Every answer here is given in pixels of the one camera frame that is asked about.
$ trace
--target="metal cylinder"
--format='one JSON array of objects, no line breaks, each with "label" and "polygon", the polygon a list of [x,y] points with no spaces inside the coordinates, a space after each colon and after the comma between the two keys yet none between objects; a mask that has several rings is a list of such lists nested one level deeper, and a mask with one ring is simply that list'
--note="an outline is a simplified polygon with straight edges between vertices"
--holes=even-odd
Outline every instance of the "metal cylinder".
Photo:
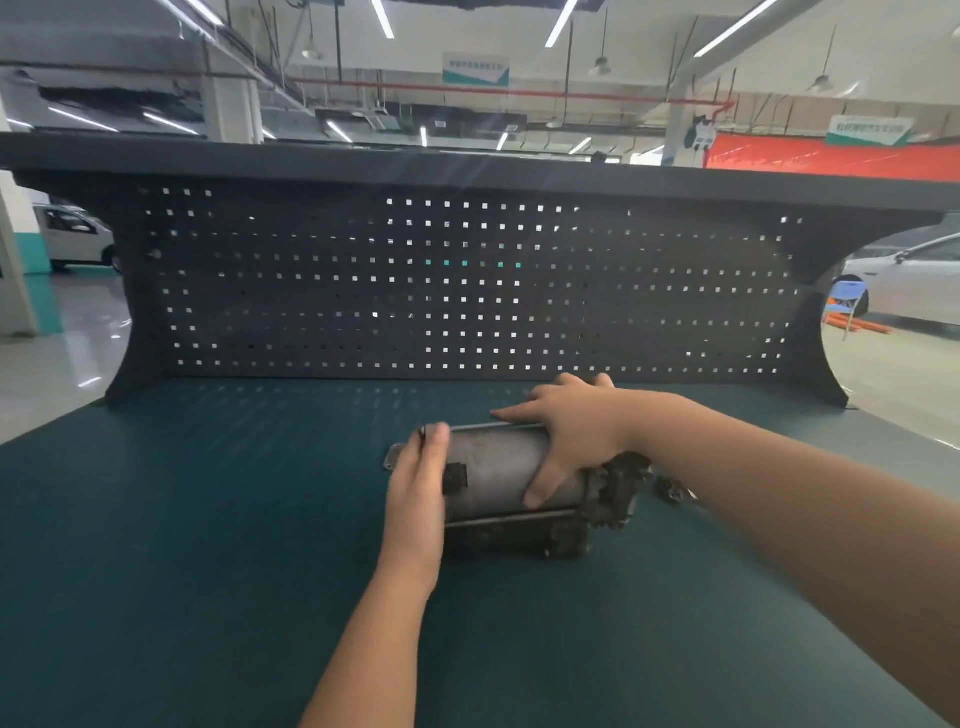
[{"label": "metal cylinder", "polygon": [[[550,437],[540,426],[452,428],[447,469],[466,466],[466,487],[446,496],[446,522],[528,513],[523,494],[549,447]],[[586,477],[577,472],[561,484],[540,510],[578,508],[586,494]]]}]

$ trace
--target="hand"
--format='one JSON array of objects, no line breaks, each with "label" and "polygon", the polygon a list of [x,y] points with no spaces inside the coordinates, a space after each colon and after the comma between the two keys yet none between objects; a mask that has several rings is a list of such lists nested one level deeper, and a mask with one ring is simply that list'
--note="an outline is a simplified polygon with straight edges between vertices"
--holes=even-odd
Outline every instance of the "hand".
[{"label": "hand", "polygon": [[528,508],[539,508],[572,473],[595,468],[629,449],[620,417],[626,390],[616,389],[601,374],[594,385],[562,374],[554,384],[542,384],[530,401],[494,410],[508,423],[543,423],[550,433],[550,451],[523,497]]},{"label": "hand", "polygon": [[396,461],[387,489],[387,515],[377,573],[396,577],[429,597],[444,555],[444,466],[450,428],[415,431]]}]

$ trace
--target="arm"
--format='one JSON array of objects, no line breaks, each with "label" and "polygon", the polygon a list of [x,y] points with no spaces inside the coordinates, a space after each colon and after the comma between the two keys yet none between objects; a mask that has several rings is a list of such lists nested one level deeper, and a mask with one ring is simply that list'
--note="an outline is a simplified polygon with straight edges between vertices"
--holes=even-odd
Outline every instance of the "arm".
[{"label": "arm", "polygon": [[834,624],[960,726],[960,505],[677,395],[571,375],[495,412],[543,422],[551,450],[524,502],[624,450],[677,477]]},{"label": "arm", "polygon": [[442,480],[450,429],[415,432],[387,491],[376,573],[350,618],[300,728],[410,728],[417,645],[444,551]]}]

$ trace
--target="person's right hand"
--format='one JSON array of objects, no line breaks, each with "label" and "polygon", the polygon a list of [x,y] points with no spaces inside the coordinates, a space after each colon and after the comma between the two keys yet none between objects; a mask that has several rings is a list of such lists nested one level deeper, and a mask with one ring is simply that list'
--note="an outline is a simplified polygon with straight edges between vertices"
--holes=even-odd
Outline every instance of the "person's right hand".
[{"label": "person's right hand", "polygon": [[525,506],[539,508],[574,472],[603,465],[628,449],[626,394],[605,374],[597,376],[595,385],[561,374],[554,384],[534,389],[529,401],[493,410],[498,420],[543,423],[550,433],[550,451],[523,497]]}]

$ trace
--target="person's left hand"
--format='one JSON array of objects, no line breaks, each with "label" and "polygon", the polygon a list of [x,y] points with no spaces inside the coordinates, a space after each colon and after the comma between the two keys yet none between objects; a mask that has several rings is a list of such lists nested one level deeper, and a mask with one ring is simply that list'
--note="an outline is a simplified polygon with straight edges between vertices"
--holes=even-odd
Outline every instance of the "person's left hand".
[{"label": "person's left hand", "polygon": [[428,425],[426,442],[415,431],[396,462],[387,490],[387,515],[377,573],[430,596],[444,555],[444,466],[450,427]]}]

